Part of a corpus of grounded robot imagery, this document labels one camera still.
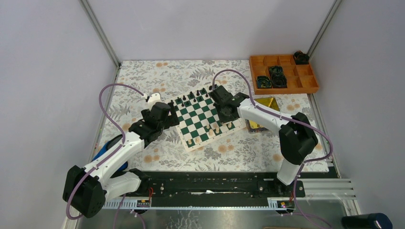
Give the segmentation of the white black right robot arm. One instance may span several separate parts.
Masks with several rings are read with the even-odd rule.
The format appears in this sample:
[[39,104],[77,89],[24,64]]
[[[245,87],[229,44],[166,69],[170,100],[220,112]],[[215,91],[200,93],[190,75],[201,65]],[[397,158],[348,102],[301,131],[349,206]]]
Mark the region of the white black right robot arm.
[[244,93],[232,95],[223,86],[210,86],[209,96],[221,123],[245,119],[277,134],[284,160],[274,190],[282,197],[287,196],[293,190],[292,183],[304,159],[319,142],[307,116],[301,112],[287,115],[257,103]]

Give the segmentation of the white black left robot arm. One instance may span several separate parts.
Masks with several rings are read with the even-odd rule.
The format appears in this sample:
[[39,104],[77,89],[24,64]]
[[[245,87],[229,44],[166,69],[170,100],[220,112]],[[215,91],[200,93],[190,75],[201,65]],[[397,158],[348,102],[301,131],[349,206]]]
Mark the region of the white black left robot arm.
[[144,175],[136,169],[113,177],[113,174],[136,153],[156,141],[162,132],[179,124],[173,101],[156,102],[151,109],[141,112],[143,118],[129,128],[128,132],[102,156],[85,165],[69,169],[65,181],[63,200],[81,216],[95,216],[103,205],[126,193],[143,196],[148,191]]

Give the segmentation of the blue object under arm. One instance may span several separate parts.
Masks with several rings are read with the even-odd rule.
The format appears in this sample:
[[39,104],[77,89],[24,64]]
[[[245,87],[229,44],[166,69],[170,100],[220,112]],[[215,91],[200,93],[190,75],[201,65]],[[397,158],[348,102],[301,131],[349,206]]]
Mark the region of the blue object under arm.
[[[98,153],[93,157],[92,162],[98,160],[101,156],[109,156],[112,152],[108,153],[108,151],[115,146],[118,142],[122,140],[122,134],[115,136],[114,138],[108,140],[102,148],[98,151]],[[122,172],[128,168],[128,162],[123,163],[118,169],[117,172]]]

